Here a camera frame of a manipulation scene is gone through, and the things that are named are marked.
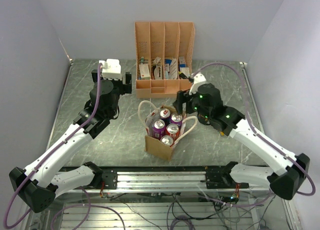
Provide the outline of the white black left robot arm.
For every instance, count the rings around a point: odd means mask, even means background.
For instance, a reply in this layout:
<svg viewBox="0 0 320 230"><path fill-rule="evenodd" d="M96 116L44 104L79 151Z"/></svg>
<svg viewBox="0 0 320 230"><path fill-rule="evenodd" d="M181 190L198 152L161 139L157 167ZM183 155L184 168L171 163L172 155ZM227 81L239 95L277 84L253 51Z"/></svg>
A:
<svg viewBox="0 0 320 230"><path fill-rule="evenodd" d="M42 212L55 198L70 190L85 186L96 189L104 181L103 171L91 161L59 173L77 151L118 118L120 96L132 93L130 72L115 79L98 76L96 70L91 75L94 86L90 99L66 132L37 160L25 168L15 167L9 173L13 189L19 191L18 196L35 213Z"/></svg>

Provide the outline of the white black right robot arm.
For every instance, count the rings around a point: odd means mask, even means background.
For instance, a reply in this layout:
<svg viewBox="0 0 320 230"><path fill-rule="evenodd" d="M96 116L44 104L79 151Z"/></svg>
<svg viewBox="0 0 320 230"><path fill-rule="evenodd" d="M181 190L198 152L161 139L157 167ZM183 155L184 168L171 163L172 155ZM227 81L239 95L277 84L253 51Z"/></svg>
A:
<svg viewBox="0 0 320 230"><path fill-rule="evenodd" d="M221 184L231 188L235 184L250 184L270 188L285 200L292 200L307 177L310 158L296 155L273 142L248 122L248 118L234 107L226 106L220 91L211 83L205 83L191 93L180 90L173 106L177 113L197 114L198 121L231 137L249 148L266 164L244 165L235 161L228 163L220 176Z"/></svg>

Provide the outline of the purple soda can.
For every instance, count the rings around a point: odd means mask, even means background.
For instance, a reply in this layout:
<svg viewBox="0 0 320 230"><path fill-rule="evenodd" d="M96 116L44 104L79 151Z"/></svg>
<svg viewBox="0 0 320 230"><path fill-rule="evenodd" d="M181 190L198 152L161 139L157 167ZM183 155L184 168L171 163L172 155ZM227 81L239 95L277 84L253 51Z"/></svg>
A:
<svg viewBox="0 0 320 230"><path fill-rule="evenodd" d="M166 133L166 124L162 119L155 120L152 124L152 137L160 140Z"/></svg>
<svg viewBox="0 0 320 230"><path fill-rule="evenodd" d="M172 113L170 116L170 123L177 125L179 128L182 126L183 123L183 116L181 114L178 114L176 112Z"/></svg>

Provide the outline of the brown canvas bag white handles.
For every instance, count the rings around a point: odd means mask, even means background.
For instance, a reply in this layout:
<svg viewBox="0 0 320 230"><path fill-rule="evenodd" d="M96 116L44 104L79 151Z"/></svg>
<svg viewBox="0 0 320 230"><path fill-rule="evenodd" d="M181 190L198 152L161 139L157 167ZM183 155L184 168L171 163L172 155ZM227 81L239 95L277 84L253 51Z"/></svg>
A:
<svg viewBox="0 0 320 230"><path fill-rule="evenodd" d="M153 111L145 118L143 119L141 116L141 109L142 106L148 104L153 108ZM186 137L197 125L198 118L196 116L189 116L183 112L183 120L182 125L179 127L179 136L174 141L174 144L172 147L169 147L163 143L161 143L160 139L156 139L153 137L153 129L152 125L154 121L161 119L160 118L160 110L163 108L167 108L170 110L171 114L177 113L176 110L173 107L162 105L160 107L156 107L151 101L149 100L143 100L140 102L138 106L138 117L141 121L142 125L146 129L146 136L145 136L145 151L151 155L154 155L160 159L170 161L174 152L175 147L177 144Z"/></svg>

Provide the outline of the black yellow beverage can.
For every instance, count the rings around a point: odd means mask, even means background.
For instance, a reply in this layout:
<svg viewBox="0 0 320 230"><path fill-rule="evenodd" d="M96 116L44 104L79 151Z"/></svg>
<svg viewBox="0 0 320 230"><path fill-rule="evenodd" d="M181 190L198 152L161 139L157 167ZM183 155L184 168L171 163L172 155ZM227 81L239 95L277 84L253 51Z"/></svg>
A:
<svg viewBox="0 0 320 230"><path fill-rule="evenodd" d="M162 108L159 112L160 119L164 121L167 126L170 123L171 111L168 108Z"/></svg>

